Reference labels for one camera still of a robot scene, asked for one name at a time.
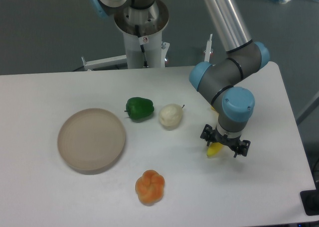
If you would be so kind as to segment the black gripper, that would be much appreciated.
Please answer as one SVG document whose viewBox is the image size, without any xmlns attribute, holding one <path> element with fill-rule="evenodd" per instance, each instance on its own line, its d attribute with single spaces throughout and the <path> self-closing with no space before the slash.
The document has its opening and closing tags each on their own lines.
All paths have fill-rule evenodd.
<svg viewBox="0 0 319 227">
<path fill-rule="evenodd" d="M 246 157 L 250 147 L 249 140 L 240 140 L 241 133 L 232 133 L 213 129 L 209 124 L 206 124 L 200 138 L 206 141 L 206 145 L 211 143 L 220 143 L 222 145 L 232 147 L 234 158 L 238 155 Z"/>
</svg>

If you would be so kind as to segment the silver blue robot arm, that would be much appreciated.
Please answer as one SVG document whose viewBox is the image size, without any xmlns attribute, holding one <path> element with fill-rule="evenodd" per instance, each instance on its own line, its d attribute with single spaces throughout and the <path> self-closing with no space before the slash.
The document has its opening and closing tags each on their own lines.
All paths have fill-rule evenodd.
<svg viewBox="0 0 319 227">
<path fill-rule="evenodd" d="M 125 56 L 95 61 L 114 65 L 125 61 L 130 69 L 164 67 L 162 31 L 169 20 L 168 9 L 160 0 L 91 0 L 101 17 L 113 16 L 122 32 Z M 235 156 L 246 156 L 250 141 L 241 140 L 242 130 L 255 105 L 252 93 L 238 86 L 266 66 L 270 54 L 264 44 L 254 42 L 242 21 L 234 0 L 204 0 L 227 57 L 212 65 L 197 64 L 189 75 L 192 86 L 217 111 L 215 127 L 206 125 L 201 138 L 208 144 L 228 146 Z"/>
</svg>

